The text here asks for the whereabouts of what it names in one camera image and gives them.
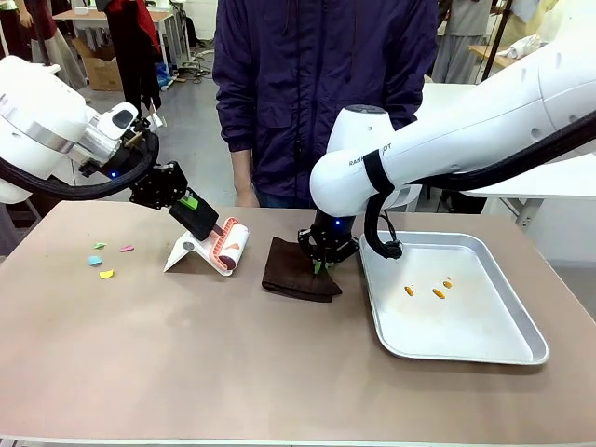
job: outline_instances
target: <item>jeans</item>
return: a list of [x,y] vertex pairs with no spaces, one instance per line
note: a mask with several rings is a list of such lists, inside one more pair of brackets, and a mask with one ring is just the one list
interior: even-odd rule
[[255,195],[261,208],[297,208],[297,209],[313,209],[315,204],[312,200],[303,200],[297,197],[275,196],[259,191],[255,188]]

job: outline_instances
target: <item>red garment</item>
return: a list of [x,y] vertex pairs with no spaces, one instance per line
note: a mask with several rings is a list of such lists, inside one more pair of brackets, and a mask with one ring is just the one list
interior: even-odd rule
[[147,33],[147,35],[151,38],[151,42],[153,43],[154,47],[156,47],[157,51],[159,51],[159,44],[157,43],[157,34],[156,28],[153,26],[153,20],[151,19],[151,14],[149,14],[149,10],[145,5],[143,0],[112,0],[108,5],[108,11],[110,12],[120,12],[122,11],[122,3],[128,1],[136,1],[137,5],[139,6],[137,10],[139,11],[137,15],[137,21],[139,22],[139,26],[143,31]]
[[[39,27],[42,39],[51,39],[56,33],[57,27],[56,22],[49,13],[47,0],[26,0],[25,6],[27,6],[27,10],[31,14],[35,24]],[[33,23],[27,28],[27,34],[30,39],[37,40],[35,25]]]

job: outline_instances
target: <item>silver baking tray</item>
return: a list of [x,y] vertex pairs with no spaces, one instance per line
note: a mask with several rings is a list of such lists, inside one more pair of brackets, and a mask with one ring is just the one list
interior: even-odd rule
[[[482,241],[456,233],[397,235],[398,260],[379,256],[360,238],[374,325],[389,352],[515,365],[547,361],[544,337]],[[390,240],[388,232],[379,237]]]

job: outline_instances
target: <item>purple jacket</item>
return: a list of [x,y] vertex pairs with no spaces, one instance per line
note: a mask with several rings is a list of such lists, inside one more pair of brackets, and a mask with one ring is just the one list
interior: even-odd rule
[[213,79],[230,151],[262,192],[309,199],[310,171],[349,104],[415,120],[434,61],[437,0],[219,0]]

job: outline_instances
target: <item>dark brown towel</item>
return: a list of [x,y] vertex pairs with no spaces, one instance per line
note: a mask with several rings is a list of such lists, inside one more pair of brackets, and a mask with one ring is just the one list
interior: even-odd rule
[[325,268],[315,275],[315,266],[297,243],[279,237],[271,241],[264,268],[263,288],[299,300],[330,303],[342,290]]

